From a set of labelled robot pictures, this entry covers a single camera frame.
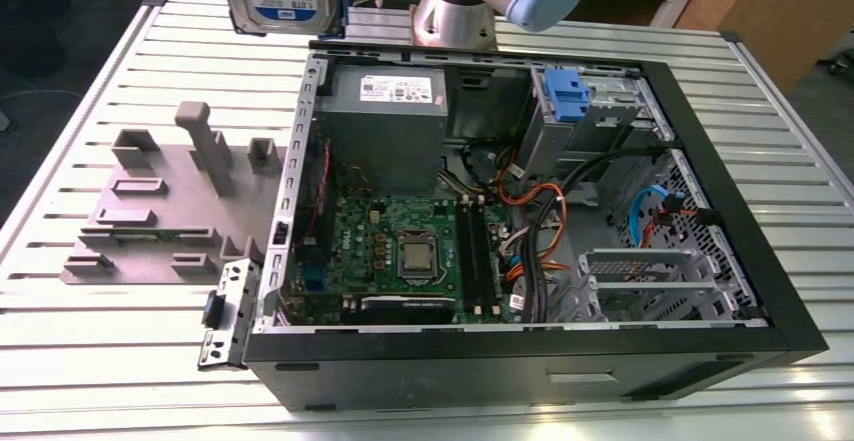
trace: aluminum slotted table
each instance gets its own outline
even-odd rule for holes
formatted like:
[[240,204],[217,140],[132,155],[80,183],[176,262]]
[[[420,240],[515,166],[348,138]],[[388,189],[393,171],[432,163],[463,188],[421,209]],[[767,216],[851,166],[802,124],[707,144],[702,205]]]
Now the aluminum slotted table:
[[[196,439],[840,439],[854,437],[854,190],[750,53],[718,33],[499,22],[501,50],[670,64],[830,351],[675,402],[288,413],[251,372],[196,372],[205,286],[58,280],[125,128],[189,144],[180,101],[229,143],[287,145],[309,39],[239,36],[221,0],[140,8],[0,231],[0,432]],[[351,38],[407,43],[408,13],[355,9]],[[204,428],[201,431],[179,428]],[[141,432],[165,430],[164,433]],[[77,433],[90,437],[92,433]]]

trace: green motherboard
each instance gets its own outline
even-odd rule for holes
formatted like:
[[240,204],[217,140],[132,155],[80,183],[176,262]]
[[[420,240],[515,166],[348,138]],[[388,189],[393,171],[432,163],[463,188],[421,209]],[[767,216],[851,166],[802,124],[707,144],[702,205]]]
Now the green motherboard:
[[[339,324],[341,302],[380,295],[453,299],[457,324],[511,322],[495,249],[488,259],[493,306],[472,310],[464,303],[456,213],[457,201],[448,199],[340,198],[329,262],[323,268],[303,267],[307,289],[296,299],[303,323]],[[507,208],[483,206],[481,213],[493,248],[508,227]]]

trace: ram slot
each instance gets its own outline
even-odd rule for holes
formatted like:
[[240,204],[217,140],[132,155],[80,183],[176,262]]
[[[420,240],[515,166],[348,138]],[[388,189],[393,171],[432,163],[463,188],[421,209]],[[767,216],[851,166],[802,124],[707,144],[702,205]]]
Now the ram slot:
[[495,274],[492,273],[492,251],[489,248],[489,229],[483,215],[483,205],[471,206],[471,248],[477,279],[477,305],[495,306]]
[[456,250],[459,260],[459,274],[463,281],[463,305],[465,311],[480,309],[477,302],[480,290],[477,288],[477,273],[471,240],[471,208],[468,203],[456,204]]

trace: floor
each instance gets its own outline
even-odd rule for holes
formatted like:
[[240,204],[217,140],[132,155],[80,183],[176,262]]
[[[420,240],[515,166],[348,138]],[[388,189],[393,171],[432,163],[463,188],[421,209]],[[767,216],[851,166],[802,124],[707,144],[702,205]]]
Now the floor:
[[[387,0],[403,8],[416,0]],[[68,62],[54,74],[22,79],[0,69],[0,110],[14,129],[0,133],[0,223],[14,207],[78,97],[106,59],[141,0],[72,0],[72,9],[53,20]],[[8,98],[20,91],[52,90]],[[854,83],[812,69],[790,93],[791,103],[848,177],[854,177]]]

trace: cpu socket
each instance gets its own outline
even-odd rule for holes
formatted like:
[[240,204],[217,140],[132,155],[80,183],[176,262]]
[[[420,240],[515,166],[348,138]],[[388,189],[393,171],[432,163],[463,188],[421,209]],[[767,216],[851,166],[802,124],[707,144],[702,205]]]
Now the cpu socket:
[[397,235],[397,276],[412,286],[436,279],[436,236],[428,231],[403,231]]

